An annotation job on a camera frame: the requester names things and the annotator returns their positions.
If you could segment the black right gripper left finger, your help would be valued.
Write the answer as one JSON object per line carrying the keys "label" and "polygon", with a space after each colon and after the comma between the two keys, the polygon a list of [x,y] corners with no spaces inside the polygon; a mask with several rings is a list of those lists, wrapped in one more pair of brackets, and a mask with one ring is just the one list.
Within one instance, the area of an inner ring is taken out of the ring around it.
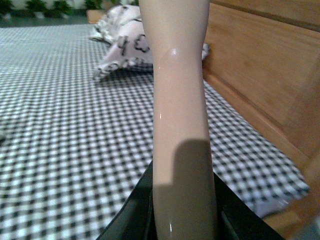
{"label": "black right gripper left finger", "polygon": [[150,163],[133,191],[98,240],[156,240],[153,207],[153,164]]}

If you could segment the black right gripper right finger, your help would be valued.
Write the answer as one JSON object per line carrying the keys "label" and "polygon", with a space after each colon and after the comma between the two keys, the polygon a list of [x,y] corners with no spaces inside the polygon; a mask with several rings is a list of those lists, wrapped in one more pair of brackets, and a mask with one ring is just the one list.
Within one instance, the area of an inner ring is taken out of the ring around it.
{"label": "black right gripper right finger", "polygon": [[216,174],[217,238],[219,240],[282,240]]}

